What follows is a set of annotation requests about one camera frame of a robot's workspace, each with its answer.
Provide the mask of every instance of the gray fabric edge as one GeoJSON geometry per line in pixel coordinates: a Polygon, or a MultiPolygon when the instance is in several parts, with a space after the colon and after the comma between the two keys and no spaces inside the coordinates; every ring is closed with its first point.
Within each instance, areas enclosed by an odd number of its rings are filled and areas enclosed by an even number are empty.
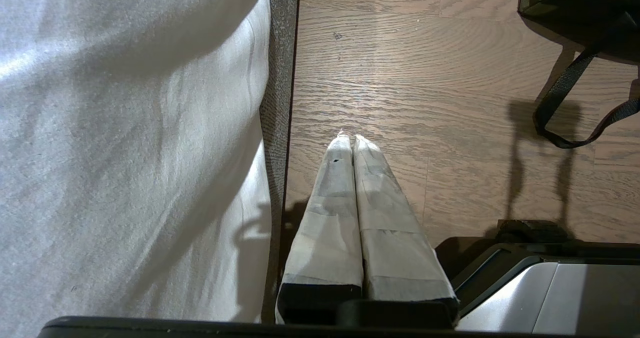
{"type": "Polygon", "coordinates": [[[271,199],[271,238],[262,301],[263,323],[275,321],[298,0],[270,0],[270,16],[269,78],[260,104],[264,158],[271,199]]]}

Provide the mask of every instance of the black strap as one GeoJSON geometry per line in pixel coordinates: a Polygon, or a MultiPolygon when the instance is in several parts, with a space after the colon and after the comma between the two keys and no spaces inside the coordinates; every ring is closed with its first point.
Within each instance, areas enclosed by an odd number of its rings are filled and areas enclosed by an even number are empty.
{"type": "Polygon", "coordinates": [[[592,62],[596,54],[606,47],[611,47],[615,42],[628,37],[628,33],[637,29],[633,18],[628,13],[624,13],[620,19],[598,41],[588,46],[570,65],[565,69],[560,78],[558,78],[551,89],[544,95],[542,101],[535,109],[533,114],[533,122],[535,131],[538,135],[546,138],[556,147],[562,149],[572,149],[590,144],[598,139],[604,132],[605,128],[616,123],[626,117],[635,115],[640,111],[640,97],[634,97],[626,102],[613,108],[604,119],[599,122],[598,126],[593,130],[591,135],[585,140],[571,141],[567,140],[553,131],[546,129],[547,124],[553,117],[554,113],[560,107],[560,104],[567,98],[569,91],[576,85],[580,76],[585,73],[585,69],[592,62]]]}

